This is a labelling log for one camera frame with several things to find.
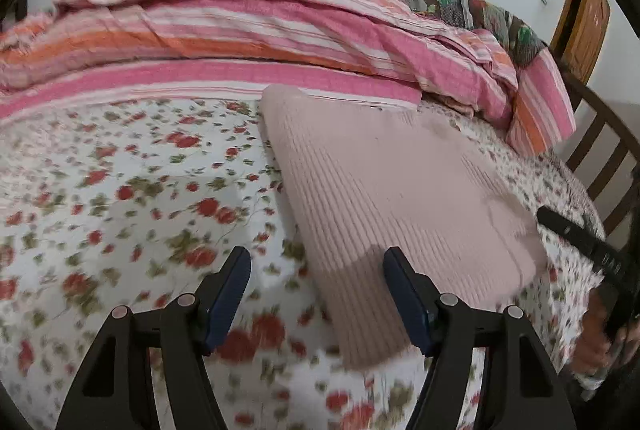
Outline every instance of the black handle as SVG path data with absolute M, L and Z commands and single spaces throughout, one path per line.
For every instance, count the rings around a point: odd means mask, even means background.
M 162 364 L 175 427 L 226 430 L 202 356 L 190 335 L 189 321 L 198 301 L 194 295 L 183 295 L 187 296 L 193 298 L 192 304 L 180 305 L 178 297 L 164 308 L 160 321 Z

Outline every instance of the folded pink towel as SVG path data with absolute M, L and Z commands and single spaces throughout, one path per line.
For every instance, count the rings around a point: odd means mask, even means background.
M 409 346 L 382 275 L 399 246 L 417 272 L 491 308 L 546 263 L 536 222 L 440 117 L 268 87 L 262 112 L 347 368 Z

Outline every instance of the floral bedsheet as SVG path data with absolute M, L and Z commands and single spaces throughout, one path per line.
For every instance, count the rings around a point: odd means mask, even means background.
M 551 204 L 602 229 L 552 156 L 521 159 L 490 126 L 442 105 L 421 114 L 449 116 L 527 207 Z M 410 351 L 369 372 L 344 370 L 257 102 L 49 110 L 3 127 L 0 147 L 0 379 L 35 428 L 55 426 L 110 309 L 164 306 L 236 245 L 251 252 L 251 279 L 225 343 L 206 359 L 229 428 L 404 428 L 429 360 Z M 548 273 L 514 301 L 560 367 L 597 278 L 542 235 Z M 474 421 L 482 356 L 461 429 Z M 151 362 L 161 427 L 172 428 L 158 350 Z

